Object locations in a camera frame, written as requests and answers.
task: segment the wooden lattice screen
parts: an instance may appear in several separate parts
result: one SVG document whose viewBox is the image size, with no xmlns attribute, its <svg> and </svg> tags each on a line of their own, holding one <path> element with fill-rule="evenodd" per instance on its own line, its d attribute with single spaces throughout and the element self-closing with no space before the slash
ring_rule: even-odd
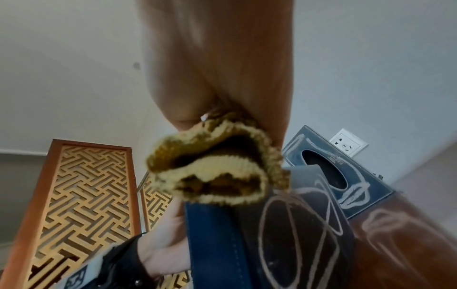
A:
<svg viewBox="0 0 457 289">
<path fill-rule="evenodd" d="M 140 233 L 131 149 L 54 140 L 0 288 L 47 289 Z"/>
<path fill-rule="evenodd" d="M 143 204 L 146 221 L 146 229 L 152 230 L 154 225 L 160 219 L 160 217 L 165 212 L 168 204 L 171 202 L 171 196 L 166 193 L 161 193 L 157 190 L 154 190 L 151 186 L 151 178 L 148 175 L 144 181 L 144 184 L 141 188 L 141 193 L 143 196 Z M 160 286 L 160 289 L 174 289 L 182 288 L 189 281 L 189 273 L 183 272 L 179 274 L 167 275 L 165 280 Z"/>
</svg>

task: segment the hand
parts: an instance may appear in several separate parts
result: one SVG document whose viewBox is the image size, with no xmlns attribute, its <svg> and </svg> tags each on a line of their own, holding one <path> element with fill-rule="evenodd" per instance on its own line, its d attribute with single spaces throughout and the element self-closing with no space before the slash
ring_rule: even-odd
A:
<svg viewBox="0 0 457 289">
<path fill-rule="evenodd" d="M 190 269 L 183 202 L 174 198 L 152 231 L 138 240 L 138 256 L 152 278 Z"/>
<path fill-rule="evenodd" d="M 246 110 L 282 146 L 292 95 L 293 0 L 136 0 L 142 64 L 164 116 L 187 130 Z"/>
</svg>

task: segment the lattice panel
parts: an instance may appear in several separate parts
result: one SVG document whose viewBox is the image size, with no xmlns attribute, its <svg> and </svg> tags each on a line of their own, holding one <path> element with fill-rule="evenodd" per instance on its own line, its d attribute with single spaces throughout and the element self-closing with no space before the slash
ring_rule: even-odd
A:
<svg viewBox="0 0 457 289">
<path fill-rule="evenodd" d="M 157 221 L 162 217 L 168 204 L 171 202 L 171 196 L 161 193 L 152 188 L 152 178 L 148 176 L 143 185 L 144 199 L 146 201 L 146 210 L 148 211 L 147 227 L 152 230 Z M 160 289 L 182 288 L 189 281 L 189 274 L 182 272 L 179 274 L 167 275 L 165 280 L 159 286 Z"/>
<path fill-rule="evenodd" d="M 132 237 L 125 151 L 64 146 L 54 180 L 28 289 L 49 288 L 110 244 Z"/>
</svg>

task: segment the white wall socket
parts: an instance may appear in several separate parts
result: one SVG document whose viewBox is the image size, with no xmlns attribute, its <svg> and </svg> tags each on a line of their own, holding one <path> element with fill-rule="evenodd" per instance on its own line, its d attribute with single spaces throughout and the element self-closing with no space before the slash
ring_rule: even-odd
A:
<svg viewBox="0 0 457 289">
<path fill-rule="evenodd" d="M 350 157 L 355 156 L 368 144 L 345 129 L 341 129 L 330 142 Z"/>
</svg>

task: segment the oval opening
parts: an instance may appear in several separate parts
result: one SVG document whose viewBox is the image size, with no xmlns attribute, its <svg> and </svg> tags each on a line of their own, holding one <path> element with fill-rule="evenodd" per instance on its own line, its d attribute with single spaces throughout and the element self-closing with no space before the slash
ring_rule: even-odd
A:
<svg viewBox="0 0 457 289">
<path fill-rule="evenodd" d="M 346 189 L 348 187 L 346 178 L 328 159 L 324 158 L 315 151 L 308 149 L 302 151 L 301 155 L 303 156 L 303 159 L 307 165 L 320 166 L 330 186 L 337 189 Z"/>
</svg>

